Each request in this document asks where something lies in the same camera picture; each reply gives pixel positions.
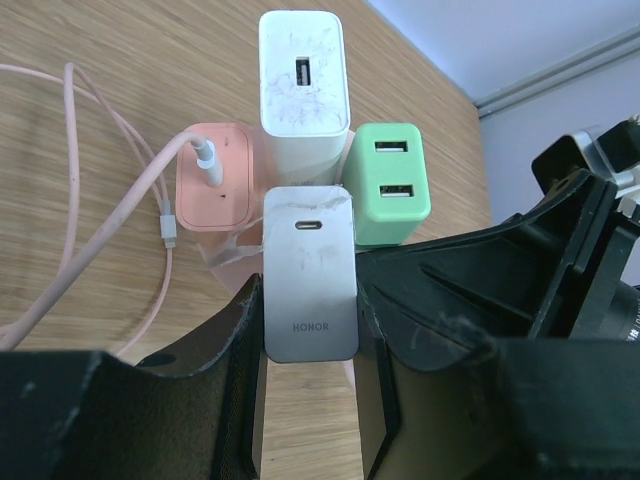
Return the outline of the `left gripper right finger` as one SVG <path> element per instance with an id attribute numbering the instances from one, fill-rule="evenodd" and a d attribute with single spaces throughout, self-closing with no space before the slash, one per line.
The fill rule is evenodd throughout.
<path id="1" fill-rule="evenodd" d="M 486 338 L 442 369 L 389 342 L 387 308 L 358 293 L 355 383 L 368 479 L 635 479 L 639 347 Z"/>

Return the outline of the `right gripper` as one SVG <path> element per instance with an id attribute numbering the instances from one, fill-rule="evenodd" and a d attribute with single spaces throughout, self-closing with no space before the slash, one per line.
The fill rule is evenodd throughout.
<path id="1" fill-rule="evenodd" d="M 639 164 L 639 119 L 598 140 L 616 172 Z M 543 200 L 484 230 L 361 253 L 360 350 L 442 370 L 500 338 L 639 341 L 639 288 L 620 280 L 639 220 L 566 134 L 532 172 Z"/>

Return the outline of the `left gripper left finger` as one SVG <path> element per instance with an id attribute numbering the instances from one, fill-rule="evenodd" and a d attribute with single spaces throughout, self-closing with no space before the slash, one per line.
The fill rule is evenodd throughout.
<path id="1" fill-rule="evenodd" d="M 104 351 L 1 356 L 5 479 L 256 479 L 262 280 L 130 365 Z"/>

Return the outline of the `white honor charger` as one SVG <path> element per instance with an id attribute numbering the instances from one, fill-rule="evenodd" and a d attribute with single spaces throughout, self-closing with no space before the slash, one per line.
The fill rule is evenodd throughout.
<path id="1" fill-rule="evenodd" d="M 266 193 L 264 324 L 272 361 L 343 361 L 355 355 L 355 255 L 352 198 L 343 187 L 275 187 Z"/>

